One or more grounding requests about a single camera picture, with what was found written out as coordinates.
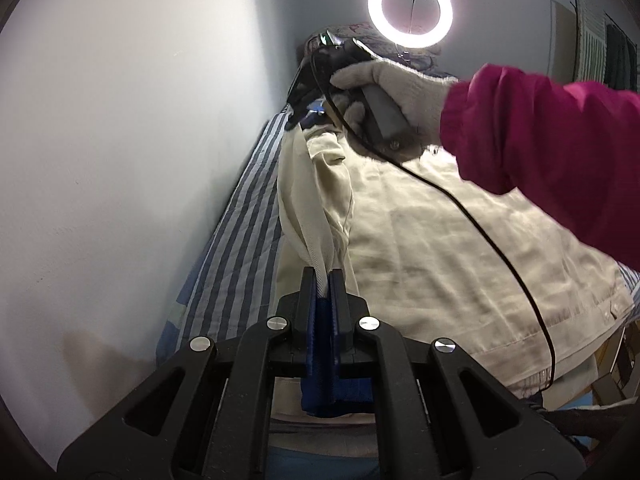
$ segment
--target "hand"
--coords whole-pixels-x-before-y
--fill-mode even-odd
[[[454,77],[425,76],[388,59],[357,63],[338,70],[331,78],[332,85],[344,90],[380,85],[417,129],[423,145],[440,144],[440,114],[449,88],[457,81]]]

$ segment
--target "silver bolt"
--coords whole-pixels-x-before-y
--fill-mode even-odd
[[[380,326],[380,322],[375,317],[371,316],[363,317],[358,324],[364,330],[375,330]]]
[[[194,352],[203,352],[211,346],[211,339],[203,335],[194,337],[189,343],[189,346]]]
[[[267,326],[271,330],[283,330],[287,327],[287,320],[280,316],[270,317],[267,320]]]
[[[450,354],[456,349],[456,344],[446,337],[441,337],[436,341],[436,350],[443,354]]]

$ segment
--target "person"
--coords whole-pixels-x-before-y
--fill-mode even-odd
[[[343,68],[331,83],[380,85],[423,144],[456,157],[462,179],[494,194],[518,188],[581,242],[640,269],[639,95],[494,65],[459,82],[386,59]],[[348,112],[348,122],[364,116]]]

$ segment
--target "jacket sleeve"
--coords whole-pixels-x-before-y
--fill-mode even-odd
[[[517,187],[585,244],[640,270],[640,96],[487,65],[440,120],[460,176]]]

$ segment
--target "striped bedsheet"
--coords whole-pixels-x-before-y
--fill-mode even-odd
[[[193,337],[225,340],[269,314],[282,231],[277,161],[286,113],[265,126],[210,241],[185,282],[156,347],[161,365]],[[640,273],[619,264],[640,319]]]

